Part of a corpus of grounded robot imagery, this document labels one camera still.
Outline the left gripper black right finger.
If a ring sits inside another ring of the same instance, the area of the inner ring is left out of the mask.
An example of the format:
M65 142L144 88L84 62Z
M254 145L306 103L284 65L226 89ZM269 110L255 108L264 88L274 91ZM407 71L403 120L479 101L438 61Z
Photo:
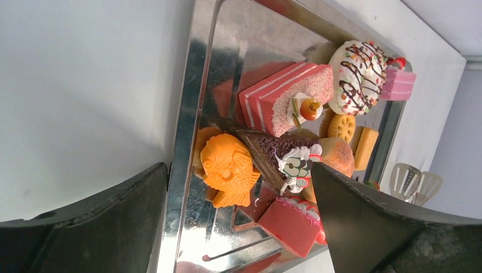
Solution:
M423 208L316 163L311 175L336 272L480 272L481 221Z

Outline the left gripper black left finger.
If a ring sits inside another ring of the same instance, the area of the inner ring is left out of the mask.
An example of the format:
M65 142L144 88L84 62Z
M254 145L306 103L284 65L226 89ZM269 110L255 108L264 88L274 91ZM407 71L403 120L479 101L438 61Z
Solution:
M30 220L1 223L2 272L146 272L168 169L126 181Z

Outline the stainless steel food tongs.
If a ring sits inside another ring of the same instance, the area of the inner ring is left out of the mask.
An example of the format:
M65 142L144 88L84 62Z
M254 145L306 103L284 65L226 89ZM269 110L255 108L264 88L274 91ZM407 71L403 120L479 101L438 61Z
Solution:
M443 178L436 173L397 163L390 176L389 193L402 201L423 206L438 193L442 184Z

